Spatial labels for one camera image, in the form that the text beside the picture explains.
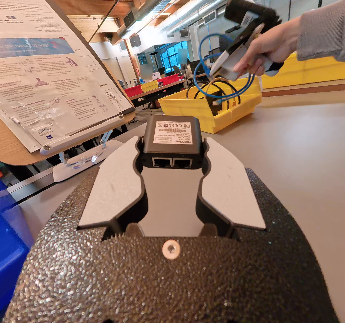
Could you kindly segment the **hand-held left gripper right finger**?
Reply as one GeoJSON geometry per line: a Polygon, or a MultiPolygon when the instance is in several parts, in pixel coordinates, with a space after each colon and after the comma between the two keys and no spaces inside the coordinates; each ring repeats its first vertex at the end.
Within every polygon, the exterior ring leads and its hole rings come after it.
{"type": "Polygon", "coordinates": [[[204,139],[203,176],[199,182],[196,215],[215,226],[218,236],[236,228],[264,231],[266,223],[244,165],[213,138],[204,139]]]}

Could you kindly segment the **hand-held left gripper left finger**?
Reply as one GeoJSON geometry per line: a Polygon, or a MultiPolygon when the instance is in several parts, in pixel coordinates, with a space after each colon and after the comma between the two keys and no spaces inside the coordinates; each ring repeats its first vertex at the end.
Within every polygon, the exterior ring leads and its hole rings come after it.
{"type": "Polygon", "coordinates": [[[141,176],[139,136],[117,148],[99,167],[99,171],[84,211],[79,229],[109,227],[126,230],[140,222],[148,213],[148,197],[141,176]]]}

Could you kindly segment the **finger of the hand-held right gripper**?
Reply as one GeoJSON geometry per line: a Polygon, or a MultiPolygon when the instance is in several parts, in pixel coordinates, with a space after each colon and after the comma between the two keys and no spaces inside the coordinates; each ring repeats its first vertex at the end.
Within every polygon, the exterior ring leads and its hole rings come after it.
{"type": "Polygon", "coordinates": [[[234,67],[242,57],[243,49],[236,49],[231,54],[227,50],[224,51],[217,61],[213,63],[209,77],[212,79],[222,77],[228,81],[236,81],[239,73],[234,71],[234,67]]]}

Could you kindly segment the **black ethernet splitter box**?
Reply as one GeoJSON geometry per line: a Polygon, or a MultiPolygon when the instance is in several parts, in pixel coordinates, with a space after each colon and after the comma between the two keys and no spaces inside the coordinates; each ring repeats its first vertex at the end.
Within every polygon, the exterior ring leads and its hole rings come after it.
{"type": "Polygon", "coordinates": [[[140,150],[142,165],[148,168],[201,168],[204,146],[196,117],[153,115],[146,124],[140,150]]]}

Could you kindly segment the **person's right forearm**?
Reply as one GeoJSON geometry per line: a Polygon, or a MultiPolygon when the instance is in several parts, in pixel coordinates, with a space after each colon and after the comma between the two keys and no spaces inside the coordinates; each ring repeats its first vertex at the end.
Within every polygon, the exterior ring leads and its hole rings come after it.
{"type": "Polygon", "coordinates": [[[345,0],[311,10],[300,17],[297,60],[333,57],[345,61],[345,0]]]}

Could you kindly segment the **person's right hand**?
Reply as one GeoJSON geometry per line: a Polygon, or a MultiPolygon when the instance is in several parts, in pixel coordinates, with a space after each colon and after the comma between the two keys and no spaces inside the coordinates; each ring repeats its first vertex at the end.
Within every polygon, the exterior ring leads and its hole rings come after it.
{"type": "Polygon", "coordinates": [[[264,55],[272,62],[282,63],[295,52],[300,34],[300,20],[300,16],[289,20],[254,39],[245,55],[234,66],[237,78],[246,72],[257,76],[265,73],[266,60],[259,55],[264,55]]]}

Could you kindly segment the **black bin divider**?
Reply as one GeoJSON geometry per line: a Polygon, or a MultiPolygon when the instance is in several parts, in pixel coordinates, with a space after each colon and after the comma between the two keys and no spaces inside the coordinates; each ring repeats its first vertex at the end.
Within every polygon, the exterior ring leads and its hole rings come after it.
{"type": "Polygon", "coordinates": [[[225,92],[220,89],[215,92],[210,93],[211,96],[206,96],[206,100],[208,102],[208,105],[210,107],[210,110],[212,112],[213,116],[217,116],[219,113],[229,110],[229,100],[221,101],[219,104],[217,103],[217,100],[219,98],[215,98],[215,96],[225,96],[225,92]]]}

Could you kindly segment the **red storage bin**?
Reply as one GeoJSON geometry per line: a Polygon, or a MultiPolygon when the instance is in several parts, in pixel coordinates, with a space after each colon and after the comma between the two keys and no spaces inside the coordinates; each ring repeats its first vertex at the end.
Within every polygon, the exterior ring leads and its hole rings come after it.
{"type": "Polygon", "coordinates": [[[178,81],[179,81],[179,75],[178,74],[173,74],[170,76],[166,76],[166,77],[157,79],[159,87],[166,86],[166,85],[178,82],[178,81]]]}
{"type": "Polygon", "coordinates": [[[127,94],[129,98],[132,98],[134,96],[138,96],[143,93],[141,85],[136,85],[131,88],[124,89],[124,92],[127,94]]]}

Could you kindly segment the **lens wipe packet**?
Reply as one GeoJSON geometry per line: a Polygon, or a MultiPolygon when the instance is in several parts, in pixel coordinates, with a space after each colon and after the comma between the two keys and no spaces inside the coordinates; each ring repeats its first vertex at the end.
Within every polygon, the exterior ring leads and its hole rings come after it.
{"type": "Polygon", "coordinates": [[[41,145],[48,144],[62,137],[60,129],[55,125],[46,125],[38,127],[32,131],[32,135],[41,145]]]}

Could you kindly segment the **blue storage bin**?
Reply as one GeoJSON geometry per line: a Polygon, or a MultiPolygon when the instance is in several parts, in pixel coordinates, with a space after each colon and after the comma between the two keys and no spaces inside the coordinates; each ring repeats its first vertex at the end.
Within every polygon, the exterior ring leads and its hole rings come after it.
{"type": "Polygon", "coordinates": [[[0,182],[0,310],[11,301],[28,252],[32,234],[21,207],[0,182]]]}

